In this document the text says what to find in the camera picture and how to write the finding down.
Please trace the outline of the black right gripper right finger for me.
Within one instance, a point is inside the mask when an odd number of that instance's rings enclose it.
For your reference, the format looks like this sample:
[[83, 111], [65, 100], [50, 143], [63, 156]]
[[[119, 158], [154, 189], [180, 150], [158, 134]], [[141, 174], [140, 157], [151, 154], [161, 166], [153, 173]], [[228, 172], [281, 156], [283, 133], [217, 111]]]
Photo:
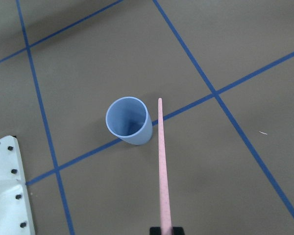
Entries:
[[173, 235], [184, 235], [183, 227], [173, 227], [172, 232], [173, 232]]

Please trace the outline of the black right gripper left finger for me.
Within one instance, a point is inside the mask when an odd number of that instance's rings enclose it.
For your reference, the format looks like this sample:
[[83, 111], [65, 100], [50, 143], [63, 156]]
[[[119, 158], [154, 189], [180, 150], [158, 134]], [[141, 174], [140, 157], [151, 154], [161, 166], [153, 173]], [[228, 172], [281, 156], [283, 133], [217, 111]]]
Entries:
[[161, 235], [161, 228], [160, 227], [150, 227], [149, 235]]

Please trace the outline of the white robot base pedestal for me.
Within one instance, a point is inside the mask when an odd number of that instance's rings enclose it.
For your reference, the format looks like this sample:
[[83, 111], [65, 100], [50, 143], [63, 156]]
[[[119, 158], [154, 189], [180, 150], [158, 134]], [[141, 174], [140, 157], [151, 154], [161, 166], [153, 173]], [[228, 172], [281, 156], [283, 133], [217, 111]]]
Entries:
[[0, 139], [0, 235], [34, 235], [19, 143], [14, 136]]

